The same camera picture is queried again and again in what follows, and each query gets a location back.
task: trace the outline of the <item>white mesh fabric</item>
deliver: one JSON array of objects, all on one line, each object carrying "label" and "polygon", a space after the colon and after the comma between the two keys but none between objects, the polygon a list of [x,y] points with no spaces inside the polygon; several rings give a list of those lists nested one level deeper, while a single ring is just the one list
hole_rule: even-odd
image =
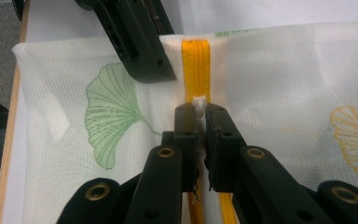
[{"label": "white mesh fabric", "polygon": [[[78,187],[92,178],[123,183],[142,171],[149,149],[160,141],[151,128],[172,130],[173,110],[185,101],[183,38],[193,37],[161,38],[177,81],[135,83],[147,123],[134,122],[123,134],[109,170],[94,159],[86,127],[86,90],[107,64],[119,63],[108,39],[14,48],[29,113],[24,223],[55,222]],[[203,38],[211,43],[212,102],[227,108],[248,145],[270,150],[309,188],[329,179],[358,187],[358,151],[344,139],[347,130],[358,133],[353,115],[358,115],[358,23]],[[358,134],[350,140],[358,142]],[[207,203],[204,208],[213,217],[207,220],[219,223],[220,211]]]}]

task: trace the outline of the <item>metal grommet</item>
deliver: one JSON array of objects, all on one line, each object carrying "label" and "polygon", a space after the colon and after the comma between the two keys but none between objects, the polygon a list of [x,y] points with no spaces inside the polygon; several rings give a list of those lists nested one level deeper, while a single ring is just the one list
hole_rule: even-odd
[{"label": "metal grommet", "polygon": [[90,187],[86,191],[86,198],[90,201],[98,201],[104,198],[106,195],[108,195],[110,192],[109,186],[104,183],[98,183],[92,187]]},{"label": "metal grommet", "polygon": [[358,203],[358,194],[353,192],[350,189],[343,188],[343,187],[332,187],[331,192],[334,196],[345,203]]},{"label": "metal grommet", "polygon": [[173,156],[173,154],[175,154],[175,151],[173,151],[171,148],[168,148],[168,147],[164,147],[162,149],[160,149],[157,154],[160,156],[160,157],[171,157]]},{"label": "metal grommet", "polygon": [[249,148],[246,152],[248,153],[248,155],[250,157],[253,157],[256,159],[261,159],[266,156],[266,153],[264,153],[264,151],[262,151],[258,148]]}]

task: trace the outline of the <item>yellow band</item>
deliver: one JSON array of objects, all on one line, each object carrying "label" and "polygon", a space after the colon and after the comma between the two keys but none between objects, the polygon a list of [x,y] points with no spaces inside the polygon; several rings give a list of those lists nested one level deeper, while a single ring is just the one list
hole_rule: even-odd
[{"label": "yellow band", "polygon": [[[183,70],[186,87],[186,102],[192,102],[193,97],[205,96],[207,103],[211,102],[211,50],[208,40],[182,41]],[[191,203],[194,195],[188,193],[190,218],[192,224],[204,223],[202,204]],[[228,193],[220,193],[220,205],[223,223],[237,223]]]}]

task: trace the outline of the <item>green ginkgo leaf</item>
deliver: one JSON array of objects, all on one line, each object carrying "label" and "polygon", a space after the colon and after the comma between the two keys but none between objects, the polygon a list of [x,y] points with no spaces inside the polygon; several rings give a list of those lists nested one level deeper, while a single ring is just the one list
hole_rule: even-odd
[{"label": "green ginkgo leaf", "polygon": [[244,34],[244,33],[246,33],[246,32],[255,31],[255,30],[258,30],[258,29],[236,30],[236,31],[224,31],[224,32],[214,33],[214,35],[215,35],[216,37],[229,36],[229,35],[240,35],[240,34]]},{"label": "green ginkgo leaf", "polygon": [[89,142],[94,147],[95,160],[104,169],[111,169],[115,165],[117,144],[130,126],[143,121],[151,127],[139,109],[134,80],[122,63],[103,67],[86,93]]}]

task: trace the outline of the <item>wooden frame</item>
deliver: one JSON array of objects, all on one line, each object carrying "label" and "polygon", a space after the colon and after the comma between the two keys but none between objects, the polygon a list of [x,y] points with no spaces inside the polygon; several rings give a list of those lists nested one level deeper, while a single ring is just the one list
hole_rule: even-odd
[{"label": "wooden frame", "polygon": [[[20,41],[19,41],[20,43],[25,42],[25,38],[27,35],[29,7],[30,7],[30,1],[26,0],[24,5],[24,10],[22,13]],[[2,218],[4,214],[5,197],[7,191],[7,177],[8,177],[8,169],[10,165],[10,158],[11,158],[11,146],[13,143],[14,126],[16,122],[19,90],[20,90],[20,70],[18,65],[16,64],[14,78],[13,78],[13,89],[11,92],[11,99],[10,99],[10,108],[9,108],[8,119],[7,119],[7,132],[5,136],[5,145],[2,155],[2,164],[1,164],[1,172],[0,172],[0,223],[2,223]]]}]

